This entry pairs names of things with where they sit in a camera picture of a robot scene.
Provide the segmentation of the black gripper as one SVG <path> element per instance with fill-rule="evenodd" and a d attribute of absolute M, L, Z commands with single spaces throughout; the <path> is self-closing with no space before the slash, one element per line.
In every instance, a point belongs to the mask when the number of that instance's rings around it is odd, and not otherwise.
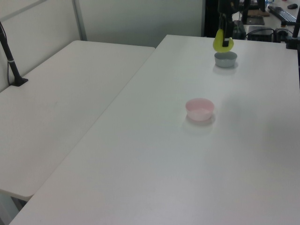
<path fill-rule="evenodd" d="M 222 46 L 229 46 L 229 39 L 233 35 L 234 22 L 232 15 L 235 12 L 234 0 L 219 0 L 218 1 L 219 15 L 219 29 L 223 30 L 223 43 Z"/>

